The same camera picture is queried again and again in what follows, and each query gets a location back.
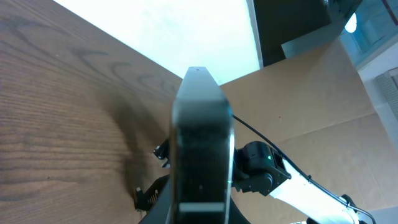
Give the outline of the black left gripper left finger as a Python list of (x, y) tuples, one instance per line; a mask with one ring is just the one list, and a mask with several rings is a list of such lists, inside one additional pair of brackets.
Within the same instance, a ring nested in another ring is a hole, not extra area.
[(171, 189), (170, 181), (168, 181), (155, 205), (146, 213), (145, 217), (139, 222), (139, 224), (168, 224), (170, 206)]

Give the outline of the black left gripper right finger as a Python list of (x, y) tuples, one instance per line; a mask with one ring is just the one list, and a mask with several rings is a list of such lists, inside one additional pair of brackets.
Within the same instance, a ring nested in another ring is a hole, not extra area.
[(228, 224), (250, 224), (240, 212), (233, 199), (230, 199)]

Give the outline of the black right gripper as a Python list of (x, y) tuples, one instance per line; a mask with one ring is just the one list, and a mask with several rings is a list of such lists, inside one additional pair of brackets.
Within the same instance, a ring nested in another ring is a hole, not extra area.
[[(170, 144), (166, 139), (161, 145), (156, 146), (152, 155), (160, 164), (161, 168), (170, 168)], [(140, 212), (149, 212), (157, 202), (160, 194), (169, 181), (169, 175), (159, 177), (153, 184), (144, 192), (140, 187), (133, 191), (134, 207)]]

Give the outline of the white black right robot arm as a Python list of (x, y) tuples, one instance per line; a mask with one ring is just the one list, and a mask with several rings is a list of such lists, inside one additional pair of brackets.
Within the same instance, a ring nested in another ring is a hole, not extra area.
[[(169, 179), (165, 175), (146, 191), (134, 191), (135, 209), (147, 213), (143, 223), (248, 222), (232, 199), (174, 201)], [(337, 196), (299, 171), (270, 141), (250, 142), (235, 151), (229, 186), (281, 200), (304, 213), (307, 223), (375, 223), (374, 217), (358, 208), (349, 196)]]

